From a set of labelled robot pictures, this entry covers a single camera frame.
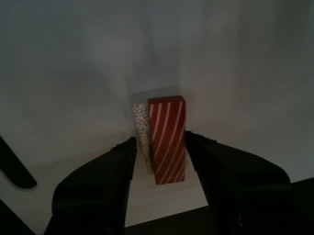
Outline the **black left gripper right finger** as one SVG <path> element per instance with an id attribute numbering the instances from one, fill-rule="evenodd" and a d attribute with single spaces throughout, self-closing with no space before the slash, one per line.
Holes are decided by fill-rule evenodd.
<path id="1" fill-rule="evenodd" d="M 291 183 L 262 157 L 192 132 L 186 145 L 216 235 L 292 235 Z"/>

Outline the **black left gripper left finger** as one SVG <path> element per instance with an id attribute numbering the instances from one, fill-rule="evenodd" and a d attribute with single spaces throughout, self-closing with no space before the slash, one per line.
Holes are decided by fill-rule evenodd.
<path id="1" fill-rule="evenodd" d="M 52 218 L 44 235 L 124 235 L 136 138 L 79 167 L 52 195 Z"/>

